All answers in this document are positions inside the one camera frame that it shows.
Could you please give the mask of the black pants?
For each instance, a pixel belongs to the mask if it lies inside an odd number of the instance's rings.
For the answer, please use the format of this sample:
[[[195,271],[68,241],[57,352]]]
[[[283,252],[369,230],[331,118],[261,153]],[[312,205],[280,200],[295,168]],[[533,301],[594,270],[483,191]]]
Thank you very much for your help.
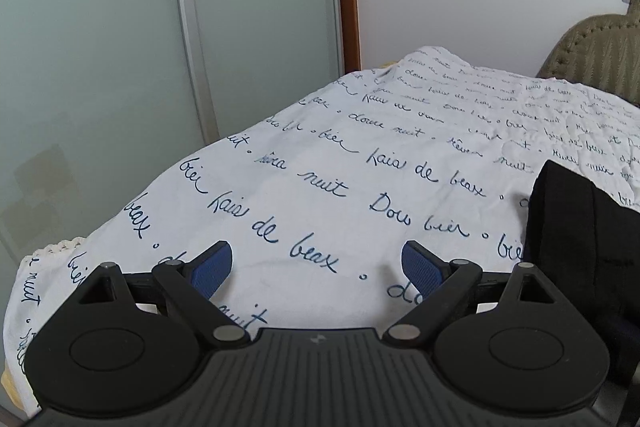
[[[548,160],[529,197],[523,259],[537,265],[604,341],[625,388],[620,425],[639,424],[639,213]]]

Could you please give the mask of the white bedsheet with blue script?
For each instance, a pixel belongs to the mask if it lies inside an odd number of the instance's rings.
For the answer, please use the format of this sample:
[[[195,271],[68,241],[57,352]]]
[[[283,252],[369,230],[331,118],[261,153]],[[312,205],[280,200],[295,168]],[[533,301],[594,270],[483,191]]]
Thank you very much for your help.
[[[521,259],[548,160],[637,208],[638,108],[434,46],[345,75],[119,196],[83,241],[23,260],[3,327],[13,401],[37,413],[29,343],[103,261],[146,272],[225,241],[233,267],[215,303],[243,329],[382,329],[422,299],[400,269],[408,241],[491,271]]]

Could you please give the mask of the frosted glass sliding door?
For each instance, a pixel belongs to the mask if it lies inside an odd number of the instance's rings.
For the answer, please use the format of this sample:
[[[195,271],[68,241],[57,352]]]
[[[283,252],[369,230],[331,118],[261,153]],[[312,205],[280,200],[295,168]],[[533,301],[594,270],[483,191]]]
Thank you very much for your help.
[[[1,0],[1,259],[343,70],[337,0]]]

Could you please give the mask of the olive upholstered headboard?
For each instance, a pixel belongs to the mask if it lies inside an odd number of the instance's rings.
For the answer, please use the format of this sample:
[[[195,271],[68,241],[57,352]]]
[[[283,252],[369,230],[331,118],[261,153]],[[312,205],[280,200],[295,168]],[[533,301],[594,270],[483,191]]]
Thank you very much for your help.
[[[581,83],[638,106],[639,20],[639,0],[626,14],[587,17],[562,35],[537,77]]]

